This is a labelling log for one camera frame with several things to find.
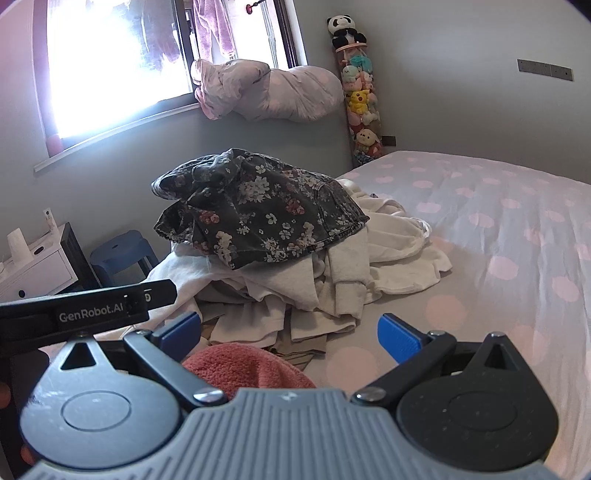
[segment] window sill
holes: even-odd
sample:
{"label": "window sill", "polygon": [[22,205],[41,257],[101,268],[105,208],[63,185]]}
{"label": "window sill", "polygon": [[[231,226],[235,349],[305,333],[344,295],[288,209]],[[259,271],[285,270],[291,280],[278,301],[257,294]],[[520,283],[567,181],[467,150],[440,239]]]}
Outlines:
{"label": "window sill", "polygon": [[182,107],[175,108],[172,110],[168,110],[166,112],[161,112],[161,113],[157,113],[155,115],[147,116],[146,118],[141,118],[141,119],[136,120],[134,122],[130,122],[128,124],[122,125],[121,127],[117,127],[112,130],[108,130],[104,133],[101,133],[100,135],[89,138],[88,140],[84,140],[83,142],[80,142],[79,144],[74,145],[73,147],[66,148],[63,152],[60,152],[57,155],[54,155],[53,157],[48,158],[47,160],[43,160],[42,162],[38,163],[37,165],[35,165],[33,167],[33,171],[35,173],[39,173],[44,168],[47,168],[49,165],[54,164],[55,162],[61,160],[62,158],[65,158],[68,155],[71,155],[79,150],[82,150],[83,148],[89,147],[90,145],[93,145],[101,140],[104,140],[105,138],[112,137],[113,135],[120,134],[120,133],[130,130],[132,128],[147,124],[148,122],[152,122],[152,121],[158,120],[160,118],[165,118],[167,116],[176,115],[177,113],[188,112],[189,110],[195,110],[197,108],[199,108],[199,103],[192,103],[191,105],[186,105],[186,106],[182,106]]}

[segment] panda plush toy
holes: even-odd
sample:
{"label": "panda plush toy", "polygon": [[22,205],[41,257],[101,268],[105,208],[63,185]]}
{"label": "panda plush toy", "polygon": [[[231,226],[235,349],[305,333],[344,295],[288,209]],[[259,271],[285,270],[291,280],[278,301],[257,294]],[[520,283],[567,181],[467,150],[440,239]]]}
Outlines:
{"label": "panda plush toy", "polygon": [[329,32],[333,36],[333,46],[341,48],[352,43],[366,43],[367,38],[355,30],[355,22],[348,15],[330,17],[327,21]]}

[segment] rolled blanket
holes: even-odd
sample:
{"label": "rolled blanket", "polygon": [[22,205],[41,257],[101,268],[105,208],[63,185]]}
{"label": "rolled blanket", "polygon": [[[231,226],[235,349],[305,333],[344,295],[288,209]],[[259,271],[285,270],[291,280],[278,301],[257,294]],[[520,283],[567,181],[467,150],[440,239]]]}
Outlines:
{"label": "rolled blanket", "polygon": [[343,104],[336,75],[312,65],[272,69],[255,60],[231,60],[222,65],[199,59],[191,67],[195,98],[210,120],[232,110],[247,120],[286,118],[313,122]]}

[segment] window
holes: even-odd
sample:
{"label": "window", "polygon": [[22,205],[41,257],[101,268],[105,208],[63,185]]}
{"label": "window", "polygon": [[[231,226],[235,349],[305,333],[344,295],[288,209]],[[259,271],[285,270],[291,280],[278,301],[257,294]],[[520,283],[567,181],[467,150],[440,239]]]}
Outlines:
{"label": "window", "polygon": [[34,66],[50,156],[196,103],[190,67],[296,65],[283,0],[35,0]]}

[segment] blue gripper pad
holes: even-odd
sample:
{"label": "blue gripper pad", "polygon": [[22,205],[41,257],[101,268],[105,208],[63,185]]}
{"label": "blue gripper pad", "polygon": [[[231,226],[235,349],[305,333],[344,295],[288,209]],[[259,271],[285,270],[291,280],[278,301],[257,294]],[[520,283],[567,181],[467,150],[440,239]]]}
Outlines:
{"label": "blue gripper pad", "polygon": [[378,342],[399,364],[418,353],[429,340],[393,313],[384,313],[378,320]]}
{"label": "blue gripper pad", "polygon": [[183,313],[156,330],[152,342],[170,358],[180,362],[201,339],[201,317],[197,312]]}

